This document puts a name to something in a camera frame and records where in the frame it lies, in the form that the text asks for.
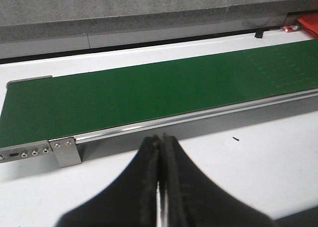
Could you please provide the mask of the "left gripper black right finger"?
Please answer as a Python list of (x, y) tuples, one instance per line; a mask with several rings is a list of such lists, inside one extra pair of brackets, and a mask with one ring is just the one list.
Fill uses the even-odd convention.
[(160, 203), (165, 227), (276, 226), (210, 180), (168, 135), (160, 148)]

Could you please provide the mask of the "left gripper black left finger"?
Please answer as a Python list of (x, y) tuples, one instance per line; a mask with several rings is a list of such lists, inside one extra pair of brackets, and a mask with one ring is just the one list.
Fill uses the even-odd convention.
[(123, 172), (98, 195), (65, 213), (58, 227), (155, 227), (159, 138), (144, 138)]

